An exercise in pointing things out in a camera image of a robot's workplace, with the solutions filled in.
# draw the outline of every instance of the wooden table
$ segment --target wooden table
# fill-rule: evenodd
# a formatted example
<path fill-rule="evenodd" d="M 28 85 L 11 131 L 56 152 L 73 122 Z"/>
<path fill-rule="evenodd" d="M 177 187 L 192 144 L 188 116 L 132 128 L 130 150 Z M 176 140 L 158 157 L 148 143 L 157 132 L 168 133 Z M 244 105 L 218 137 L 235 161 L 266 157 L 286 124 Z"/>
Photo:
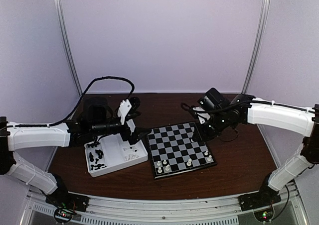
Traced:
<path fill-rule="evenodd" d="M 124 95 L 104 95 L 116 108 Z M 138 127 L 153 128 L 194 120 L 180 103 L 197 105 L 202 94 L 137 94 L 141 99 L 135 119 Z M 269 150 L 255 125 L 239 125 L 239 136 L 226 143 L 209 141 L 217 166 L 154 180 L 149 161 L 100 177 L 92 178 L 84 148 L 59 148 L 50 167 L 62 177 L 71 192 L 94 196 L 139 200 L 211 198 L 258 190 L 264 177 L 276 169 Z M 234 136 L 226 130 L 223 138 Z"/>

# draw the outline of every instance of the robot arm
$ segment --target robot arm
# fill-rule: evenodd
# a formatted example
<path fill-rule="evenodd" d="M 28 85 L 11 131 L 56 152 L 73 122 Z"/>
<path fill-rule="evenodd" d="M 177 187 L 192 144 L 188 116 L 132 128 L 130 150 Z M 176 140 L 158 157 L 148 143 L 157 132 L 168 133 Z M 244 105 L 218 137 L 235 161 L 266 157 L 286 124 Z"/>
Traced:
<path fill-rule="evenodd" d="M 243 211 L 280 201 L 278 192 L 307 168 L 319 163 L 319 105 L 300 108 L 269 102 L 251 95 L 238 95 L 232 102 L 216 89 L 210 89 L 198 103 L 200 107 L 182 108 L 198 117 L 198 133 L 193 140 L 207 141 L 219 136 L 226 127 L 242 124 L 264 124 L 297 132 L 303 143 L 281 167 L 267 175 L 260 191 L 239 197 Z"/>
<path fill-rule="evenodd" d="M 10 175 L 39 188 L 57 207 L 78 204 L 84 210 L 87 197 L 68 193 L 58 175 L 42 171 L 24 160 L 16 150 L 31 147 L 78 147 L 88 142 L 98 143 L 98 136 L 119 133 L 123 141 L 137 143 L 148 131 L 131 131 L 127 121 L 137 117 L 140 101 L 131 98 L 121 102 L 117 116 L 107 106 L 105 98 L 92 98 L 84 102 L 84 112 L 76 120 L 67 120 L 55 126 L 49 124 L 18 124 L 0 117 L 0 174 Z"/>

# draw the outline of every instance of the chess piece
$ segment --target chess piece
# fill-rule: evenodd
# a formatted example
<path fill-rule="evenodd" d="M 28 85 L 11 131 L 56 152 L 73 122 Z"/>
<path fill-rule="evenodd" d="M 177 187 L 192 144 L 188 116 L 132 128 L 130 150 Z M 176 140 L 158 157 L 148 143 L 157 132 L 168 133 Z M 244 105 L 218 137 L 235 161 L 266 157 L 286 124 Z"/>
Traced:
<path fill-rule="evenodd" d="M 187 166 L 191 166 L 191 162 L 192 160 L 191 159 L 188 159 L 188 162 L 186 163 Z"/>

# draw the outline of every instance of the light purple wall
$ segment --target light purple wall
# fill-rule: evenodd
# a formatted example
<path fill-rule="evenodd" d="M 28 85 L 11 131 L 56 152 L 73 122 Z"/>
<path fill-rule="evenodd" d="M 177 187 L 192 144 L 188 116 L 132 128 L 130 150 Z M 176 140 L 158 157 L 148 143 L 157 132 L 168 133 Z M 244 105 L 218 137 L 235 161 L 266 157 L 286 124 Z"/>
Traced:
<path fill-rule="evenodd" d="M 131 79 L 138 92 L 242 89 L 262 0 L 62 0 L 82 87 Z M 90 92 L 127 91 L 98 83 Z"/>
<path fill-rule="evenodd" d="M 271 0 L 269 17 L 249 93 L 296 106 L 319 103 L 319 0 Z M 266 132 L 283 163 L 302 137 L 267 127 Z M 310 217 L 318 224 L 319 169 L 296 181 Z"/>
<path fill-rule="evenodd" d="M 16 122 L 62 119 L 77 93 L 53 0 L 0 0 L 0 115 Z M 45 168 L 53 148 L 19 151 Z M 27 186 L 0 176 L 1 224 L 17 223 Z"/>

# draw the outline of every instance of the white plastic tray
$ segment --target white plastic tray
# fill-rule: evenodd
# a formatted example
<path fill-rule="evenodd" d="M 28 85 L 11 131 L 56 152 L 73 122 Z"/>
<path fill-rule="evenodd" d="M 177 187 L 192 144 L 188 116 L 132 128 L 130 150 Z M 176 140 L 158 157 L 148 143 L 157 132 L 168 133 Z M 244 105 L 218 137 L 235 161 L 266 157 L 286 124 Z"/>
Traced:
<path fill-rule="evenodd" d="M 134 130 L 135 126 L 132 120 L 128 121 L 128 125 L 131 130 Z M 95 160 L 98 158 L 96 150 L 103 151 L 103 157 L 97 163 Z M 90 152 L 94 156 L 93 162 L 89 158 Z M 123 142 L 121 136 L 116 134 L 102 138 L 97 147 L 89 148 L 86 144 L 85 157 L 89 174 L 92 177 L 97 177 L 145 162 L 148 159 L 148 153 L 141 140 L 135 145 L 130 145 L 128 141 Z M 97 164 L 104 164 L 106 167 L 100 169 L 93 167 L 92 170 L 91 165 Z"/>

